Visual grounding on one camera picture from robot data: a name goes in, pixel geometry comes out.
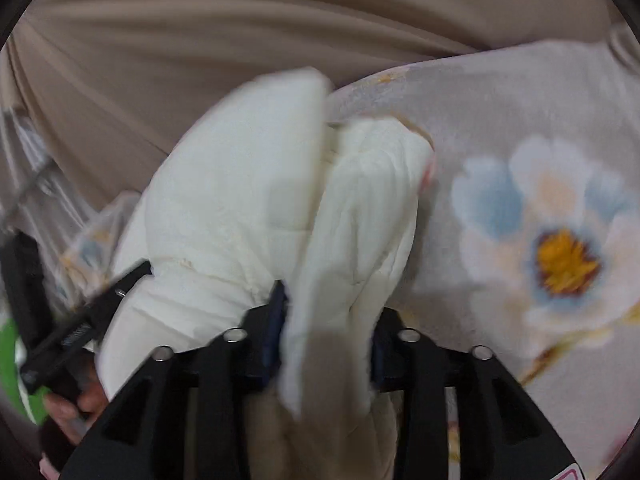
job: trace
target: beige cloth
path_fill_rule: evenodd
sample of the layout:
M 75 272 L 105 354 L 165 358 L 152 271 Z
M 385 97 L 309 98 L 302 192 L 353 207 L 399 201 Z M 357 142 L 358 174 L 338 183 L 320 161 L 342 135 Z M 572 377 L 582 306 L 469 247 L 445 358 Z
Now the beige cloth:
M 541 38 L 597 40 L 609 0 L 34 0 L 0 60 L 95 206 L 142 190 L 214 102 L 259 73 L 311 65 L 338 86 L 385 68 Z

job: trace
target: metal screw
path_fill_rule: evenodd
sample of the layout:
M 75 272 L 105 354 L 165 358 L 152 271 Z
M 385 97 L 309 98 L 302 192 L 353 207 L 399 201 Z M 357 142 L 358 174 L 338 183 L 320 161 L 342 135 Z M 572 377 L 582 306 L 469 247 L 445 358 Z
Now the metal screw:
M 237 343 L 247 336 L 246 330 L 242 328 L 230 328 L 225 332 L 225 341 L 227 343 Z
M 151 352 L 151 357 L 154 361 L 168 361 L 174 356 L 174 349 L 170 346 L 159 346 L 153 352 Z
M 487 346 L 474 346 L 471 350 L 471 354 L 476 359 L 480 359 L 481 361 L 487 361 L 494 356 L 494 352 Z
M 405 328 L 398 332 L 398 337 L 405 343 L 415 343 L 420 339 L 420 332 L 413 328 Z

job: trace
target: white towel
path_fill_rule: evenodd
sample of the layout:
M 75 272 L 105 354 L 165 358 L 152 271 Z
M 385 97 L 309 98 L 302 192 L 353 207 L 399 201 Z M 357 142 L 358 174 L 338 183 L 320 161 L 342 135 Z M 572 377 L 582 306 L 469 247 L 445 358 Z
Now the white towel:
M 369 339 L 404 269 L 433 150 L 395 118 L 327 126 L 327 94 L 314 70 L 265 76 L 185 135 L 143 201 L 154 277 L 125 298 L 98 359 L 113 396 L 155 346 L 206 344 L 283 279 L 277 397 L 289 415 L 274 391 L 251 401 L 256 478 L 383 478 L 392 458 L 377 446 L 393 438 L 371 437 L 393 437 L 395 419 L 388 399 L 371 409 Z M 367 425 L 371 413 L 385 423 Z

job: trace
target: beige fabric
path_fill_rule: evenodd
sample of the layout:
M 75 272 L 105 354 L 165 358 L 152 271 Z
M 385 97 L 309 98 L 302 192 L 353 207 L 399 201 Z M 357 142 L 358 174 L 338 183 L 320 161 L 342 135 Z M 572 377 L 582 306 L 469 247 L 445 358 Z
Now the beige fabric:
M 142 190 L 182 133 L 259 73 L 311 65 L 340 86 L 431 56 L 597 40 L 616 16 L 609 0 L 35 0 L 4 50 L 0 99 L 24 103 L 102 206 Z

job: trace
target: floral print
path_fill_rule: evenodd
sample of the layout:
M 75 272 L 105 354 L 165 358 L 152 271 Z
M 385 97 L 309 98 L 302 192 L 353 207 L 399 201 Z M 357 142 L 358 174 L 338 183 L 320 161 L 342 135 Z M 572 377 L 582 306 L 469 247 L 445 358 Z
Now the floral print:
M 533 136 L 508 162 L 470 158 L 451 200 L 462 264 L 482 285 L 470 309 L 505 350 L 557 358 L 559 349 L 603 345 L 637 314 L 636 198 L 574 144 Z

